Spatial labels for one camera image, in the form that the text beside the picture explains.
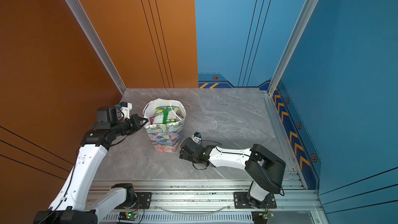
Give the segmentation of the floral paper gift bag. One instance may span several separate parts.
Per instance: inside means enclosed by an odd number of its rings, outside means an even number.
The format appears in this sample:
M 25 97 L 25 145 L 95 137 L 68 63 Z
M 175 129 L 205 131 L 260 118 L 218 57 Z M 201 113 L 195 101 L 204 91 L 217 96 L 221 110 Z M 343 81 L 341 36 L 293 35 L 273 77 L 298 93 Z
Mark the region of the floral paper gift bag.
M 153 124 L 155 110 L 157 107 L 162 106 L 178 106 L 183 119 L 174 123 Z M 146 132 L 155 150 L 169 153 L 175 152 L 178 147 L 178 143 L 182 139 L 184 124 L 186 122 L 187 113 L 183 104 L 177 100 L 156 99 L 150 101 L 144 107 L 143 114 L 144 117 L 149 120 L 144 128 L 146 129 Z

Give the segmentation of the green lime candy bag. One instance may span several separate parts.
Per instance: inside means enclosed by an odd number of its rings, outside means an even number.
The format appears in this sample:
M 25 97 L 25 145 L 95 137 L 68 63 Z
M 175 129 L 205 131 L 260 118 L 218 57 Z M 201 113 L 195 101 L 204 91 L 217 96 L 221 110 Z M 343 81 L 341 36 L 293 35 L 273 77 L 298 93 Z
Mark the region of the green lime candy bag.
M 153 124 L 174 123 L 182 119 L 183 116 L 178 106 L 162 106 L 156 108 Z

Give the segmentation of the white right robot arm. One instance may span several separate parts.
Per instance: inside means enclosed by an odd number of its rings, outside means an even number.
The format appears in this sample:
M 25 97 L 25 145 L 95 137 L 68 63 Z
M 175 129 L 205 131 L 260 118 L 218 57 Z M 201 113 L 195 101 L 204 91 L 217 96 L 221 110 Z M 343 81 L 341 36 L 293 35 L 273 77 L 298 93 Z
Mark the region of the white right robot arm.
M 215 145 L 204 147 L 202 141 L 187 138 L 180 147 L 179 158 L 191 162 L 197 170 L 228 167 L 247 172 L 252 182 L 246 196 L 235 195 L 236 208 L 276 208 L 275 195 L 285 195 L 286 163 L 260 144 L 247 149 L 226 149 Z

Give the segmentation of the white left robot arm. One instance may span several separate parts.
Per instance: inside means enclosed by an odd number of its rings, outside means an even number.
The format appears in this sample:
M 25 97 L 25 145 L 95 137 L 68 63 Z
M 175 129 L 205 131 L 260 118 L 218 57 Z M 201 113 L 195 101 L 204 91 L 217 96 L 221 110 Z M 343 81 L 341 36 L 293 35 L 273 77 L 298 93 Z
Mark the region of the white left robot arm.
M 88 131 L 77 150 L 76 162 L 57 197 L 46 211 L 40 211 L 34 218 L 35 224 L 98 224 L 116 207 L 138 208 L 138 196 L 131 183 L 119 183 L 87 207 L 89 189 L 99 165 L 106 156 L 113 141 L 127 137 L 148 123 L 138 114 L 124 120 L 102 118 L 95 129 Z

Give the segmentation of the right circuit board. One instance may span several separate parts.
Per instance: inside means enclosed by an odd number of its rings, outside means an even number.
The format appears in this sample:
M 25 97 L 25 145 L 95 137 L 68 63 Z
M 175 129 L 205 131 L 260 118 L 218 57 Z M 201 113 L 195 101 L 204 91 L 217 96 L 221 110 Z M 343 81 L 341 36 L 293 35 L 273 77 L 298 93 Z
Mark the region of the right circuit board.
M 269 220 L 275 217 L 273 212 L 252 212 L 254 224 L 267 224 Z

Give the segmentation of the left green circuit board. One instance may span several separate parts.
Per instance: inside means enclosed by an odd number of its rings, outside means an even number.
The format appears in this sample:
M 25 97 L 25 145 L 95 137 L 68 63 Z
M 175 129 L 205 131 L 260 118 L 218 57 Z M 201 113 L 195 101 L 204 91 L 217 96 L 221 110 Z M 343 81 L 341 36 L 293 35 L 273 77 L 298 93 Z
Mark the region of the left green circuit board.
M 137 212 L 120 212 L 118 216 L 118 222 L 121 221 L 129 221 L 129 222 L 134 222 L 138 218 L 138 213 Z

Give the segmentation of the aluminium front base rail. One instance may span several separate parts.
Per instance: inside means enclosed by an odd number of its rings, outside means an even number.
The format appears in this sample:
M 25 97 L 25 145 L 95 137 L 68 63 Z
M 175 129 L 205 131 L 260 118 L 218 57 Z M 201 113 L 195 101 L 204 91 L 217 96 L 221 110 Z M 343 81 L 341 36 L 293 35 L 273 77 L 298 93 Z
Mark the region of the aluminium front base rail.
M 139 209 L 133 224 L 253 223 L 252 212 L 273 212 L 272 223 L 326 224 L 328 220 L 314 190 L 285 187 L 275 195 L 276 209 L 234 206 L 234 193 L 249 191 L 248 179 L 132 180 L 135 193 L 152 192 L 149 209 Z

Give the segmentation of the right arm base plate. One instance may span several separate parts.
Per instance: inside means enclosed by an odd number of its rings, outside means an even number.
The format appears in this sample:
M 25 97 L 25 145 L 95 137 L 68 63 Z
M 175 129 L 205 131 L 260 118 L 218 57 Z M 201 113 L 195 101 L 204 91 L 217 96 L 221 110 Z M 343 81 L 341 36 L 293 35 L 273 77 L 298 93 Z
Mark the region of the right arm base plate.
M 249 192 L 235 192 L 234 206 L 237 209 L 257 208 L 257 209 L 276 209 L 277 204 L 274 194 L 269 193 L 263 201 L 258 201 L 249 195 Z

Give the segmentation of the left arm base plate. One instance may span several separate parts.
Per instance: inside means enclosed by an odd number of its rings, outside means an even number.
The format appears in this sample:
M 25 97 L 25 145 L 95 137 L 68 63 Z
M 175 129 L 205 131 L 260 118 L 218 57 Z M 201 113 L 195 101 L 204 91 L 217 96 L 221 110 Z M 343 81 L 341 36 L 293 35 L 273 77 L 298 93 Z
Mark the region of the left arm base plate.
M 132 203 L 123 203 L 118 205 L 115 210 L 137 210 L 137 209 L 149 209 L 152 200 L 152 192 L 138 192 L 135 194 L 136 198 Z

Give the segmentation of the aluminium table edge rail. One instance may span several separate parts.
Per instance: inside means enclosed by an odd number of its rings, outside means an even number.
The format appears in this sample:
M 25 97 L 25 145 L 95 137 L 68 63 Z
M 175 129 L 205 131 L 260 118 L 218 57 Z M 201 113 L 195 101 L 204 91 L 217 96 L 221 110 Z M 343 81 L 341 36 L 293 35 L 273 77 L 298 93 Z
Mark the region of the aluminium table edge rail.
M 272 98 L 268 95 L 267 91 L 260 91 L 260 94 L 264 98 L 265 106 L 270 117 L 270 122 L 272 124 L 276 139 L 283 151 L 283 160 L 286 162 L 285 177 L 284 180 L 289 181 L 283 186 L 292 189 L 302 189 L 308 190 L 308 185 L 304 178 L 304 175 L 298 165 L 296 156 L 292 150 L 290 141 L 287 137 L 284 125 L 280 119 L 278 111 L 274 105 Z

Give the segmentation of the aluminium corner post left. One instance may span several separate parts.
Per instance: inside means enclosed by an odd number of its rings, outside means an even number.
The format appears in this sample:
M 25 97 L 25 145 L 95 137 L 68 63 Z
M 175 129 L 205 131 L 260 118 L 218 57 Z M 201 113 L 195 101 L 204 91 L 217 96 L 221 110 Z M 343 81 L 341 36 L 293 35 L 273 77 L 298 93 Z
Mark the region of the aluminium corner post left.
M 84 7 L 81 4 L 80 0 L 65 0 L 65 2 L 67 3 L 69 9 L 72 11 L 74 17 L 78 21 L 81 29 L 83 30 L 91 46 L 95 50 L 97 56 L 103 63 L 117 89 L 121 94 L 124 94 L 126 91 L 126 86 L 120 74 L 118 73 L 113 61 L 111 60 L 105 46 L 103 45 L 99 35 L 97 34 L 91 20 L 84 10 Z

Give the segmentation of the aluminium corner post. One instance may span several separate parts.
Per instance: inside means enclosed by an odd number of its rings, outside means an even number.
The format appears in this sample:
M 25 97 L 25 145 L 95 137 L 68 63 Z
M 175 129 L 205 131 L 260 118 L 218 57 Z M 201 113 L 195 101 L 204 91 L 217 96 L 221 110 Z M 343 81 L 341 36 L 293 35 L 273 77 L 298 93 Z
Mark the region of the aluminium corner post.
M 301 12 L 297 18 L 295 26 L 292 30 L 292 33 L 289 37 L 289 40 L 286 44 L 286 47 L 282 53 L 282 56 L 279 60 L 279 63 L 276 67 L 274 75 L 271 79 L 271 82 L 268 86 L 267 93 L 268 96 L 272 96 L 284 74 L 286 67 L 302 37 L 302 34 L 314 12 L 314 9 L 317 6 L 319 0 L 305 0 L 304 5 L 301 9 Z
M 69 9 L 72 11 L 74 17 L 78 21 L 81 29 L 83 30 L 91 46 L 95 50 L 97 56 L 103 63 L 117 89 L 121 94 L 124 94 L 126 91 L 126 86 L 120 74 L 118 73 L 113 61 L 111 60 L 105 46 L 103 45 L 99 35 L 97 34 L 91 20 L 84 10 L 84 7 L 81 4 L 80 0 L 65 0 L 65 2 L 67 3 Z

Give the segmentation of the aluminium corner post right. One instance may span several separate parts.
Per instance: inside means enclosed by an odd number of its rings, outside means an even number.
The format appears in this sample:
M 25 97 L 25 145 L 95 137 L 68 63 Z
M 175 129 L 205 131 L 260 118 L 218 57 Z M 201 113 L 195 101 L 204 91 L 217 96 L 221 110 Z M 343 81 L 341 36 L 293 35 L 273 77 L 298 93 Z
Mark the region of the aluminium corner post right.
M 274 75 L 271 79 L 271 82 L 268 86 L 267 93 L 268 96 L 272 96 L 284 74 L 286 67 L 302 37 L 302 34 L 314 12 L 314 9 L 317 6 L 319 0 L 305 0 L 304 5 L 301 9 L 301 12 L 297 18 L 295 26 L 292 30 L 292 33 L 289 37 L 289 40 L 286 44 L 286 47 L 282 53 L 282 56 L 279 60 L 279 63 L 276 67 Z

